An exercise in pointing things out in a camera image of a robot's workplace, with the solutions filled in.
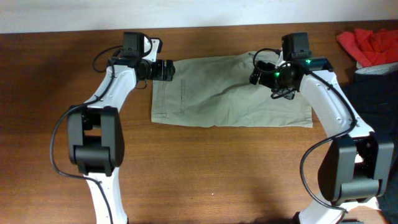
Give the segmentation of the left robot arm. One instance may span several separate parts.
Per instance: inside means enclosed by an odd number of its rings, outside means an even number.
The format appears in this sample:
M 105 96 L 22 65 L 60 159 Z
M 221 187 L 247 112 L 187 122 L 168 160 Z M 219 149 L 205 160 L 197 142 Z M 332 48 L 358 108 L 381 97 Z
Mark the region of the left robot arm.
M 70 161 L 88 184 L 97 223 L 129 221 L 119 186 L 125 150 L 119 113 L 138 82 L 172 81 L 173 61 L 157 57 L 162 45 L 160 38 L 125 32 L 95 93 L 67 116 Z

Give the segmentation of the khaki green shorts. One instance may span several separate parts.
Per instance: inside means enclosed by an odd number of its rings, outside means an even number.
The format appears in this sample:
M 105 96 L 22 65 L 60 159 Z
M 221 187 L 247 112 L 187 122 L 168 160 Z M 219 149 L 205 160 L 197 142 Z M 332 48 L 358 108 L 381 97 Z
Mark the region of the khaki green shorts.
M 256 58 L 275 64 L 273 52 L 179 60 L 171 82 L 155 81 L 151 120 L 154 123 L 209 128 L 312 128 L 312 108 L 304 97 L 271 98 L 271 90 L 249 77 Z

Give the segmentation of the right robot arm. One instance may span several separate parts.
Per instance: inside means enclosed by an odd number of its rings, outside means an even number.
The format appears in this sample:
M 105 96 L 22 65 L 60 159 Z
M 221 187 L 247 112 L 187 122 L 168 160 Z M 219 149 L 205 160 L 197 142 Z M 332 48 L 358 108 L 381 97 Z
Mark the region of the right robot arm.
M 326 139 L 311 146 L 300 161 L 300 178 L 313 199 L 293 217 L 294 223 L 340 223 L 352 209 L 377 209 L 386 193 L 394 145 L 386 134 L 375 132 L 356 112 L 341 90 L 326 58 L 282 61 L 277 65 L 253 61 L 250 77 L 288 95 L 299 92 L 318 116 Z M 305 179 L 304 163 L 321 145 L 330 145 L 318 170 L 319 194 Z

